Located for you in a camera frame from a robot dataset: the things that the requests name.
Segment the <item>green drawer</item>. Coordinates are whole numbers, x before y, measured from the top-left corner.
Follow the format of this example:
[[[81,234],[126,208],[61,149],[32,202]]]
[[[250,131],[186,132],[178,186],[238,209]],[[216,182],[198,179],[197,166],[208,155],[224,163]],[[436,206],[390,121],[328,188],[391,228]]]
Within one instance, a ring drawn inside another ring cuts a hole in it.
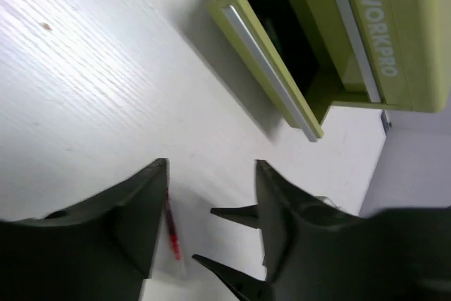
[[[335,0],[335,2],[339,9],[350,44],[352,45],[352,50],[356,57],[369,99],[373,103],[381,103],[378,86],[373,76],[373,71],[362,42],[362,36],[360,35],[355,16],[352,12],[350,0]]]
[[[329,108],[364,92],[335,0],[210,0],[211,17],[287,123],[311,141]]]

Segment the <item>green top drawer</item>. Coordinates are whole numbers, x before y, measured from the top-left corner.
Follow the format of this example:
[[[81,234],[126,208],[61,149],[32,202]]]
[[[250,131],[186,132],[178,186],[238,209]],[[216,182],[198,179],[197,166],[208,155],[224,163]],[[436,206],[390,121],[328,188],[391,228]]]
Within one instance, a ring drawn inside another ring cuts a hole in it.
[[[350,0],[335,0],[335,2],[339,9],[350,44],[352,45],[352,50],[356,57],[369,99],[373,103],[381,103],[378,86],[373,76],[373,71],[362,42],[362,36],[360,35],[355,16],[352,12]]]

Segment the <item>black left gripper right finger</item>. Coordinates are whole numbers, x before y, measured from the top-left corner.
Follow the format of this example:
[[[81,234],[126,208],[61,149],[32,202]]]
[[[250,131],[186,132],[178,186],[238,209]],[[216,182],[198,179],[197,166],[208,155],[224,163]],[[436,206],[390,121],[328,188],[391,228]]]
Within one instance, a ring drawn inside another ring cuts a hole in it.
[[[450,210],[340,211],[255,163],[274,300],[449,300]]]

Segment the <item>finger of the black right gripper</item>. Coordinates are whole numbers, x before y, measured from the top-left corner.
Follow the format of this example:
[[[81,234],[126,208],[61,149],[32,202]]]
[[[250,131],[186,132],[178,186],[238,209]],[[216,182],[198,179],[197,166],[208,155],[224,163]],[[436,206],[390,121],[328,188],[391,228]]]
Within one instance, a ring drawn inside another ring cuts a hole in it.
[[[256,204],[237,208],[214,207],[210,212],[222,219],[259,229],[259,213]]]
[[[272,287],[266,281],[256,279],[199,254],[192,255],[192,258],[216,275],[238,300],[273,300]]]

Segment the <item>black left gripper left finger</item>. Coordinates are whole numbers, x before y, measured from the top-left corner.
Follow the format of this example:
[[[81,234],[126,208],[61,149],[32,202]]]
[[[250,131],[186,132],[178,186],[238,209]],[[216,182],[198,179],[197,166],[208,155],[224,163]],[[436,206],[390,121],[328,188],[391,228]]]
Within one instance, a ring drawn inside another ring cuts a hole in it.
[[[2,300],[138,300],[168,190],[168,160],[43,219],[1,222]]]

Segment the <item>red gel pen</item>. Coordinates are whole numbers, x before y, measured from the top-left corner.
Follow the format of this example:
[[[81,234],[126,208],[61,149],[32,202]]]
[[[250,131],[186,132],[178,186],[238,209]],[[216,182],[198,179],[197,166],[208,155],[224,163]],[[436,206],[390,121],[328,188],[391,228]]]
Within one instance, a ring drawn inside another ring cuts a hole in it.
[[[166,227],[168,230],[168,237],[170,241],[171,251],[174,255],[176,266],[177,266],[177,275],[181,279],[185,279],[187,276],[185,261],[183,257],[183,252],[180,246],[180,241],[178,237],[177,227],[173,215],[173,211],[171,208],[171,200],[169,191],[166,191],[166,199],[165,199],[165,219],[166,219]]]

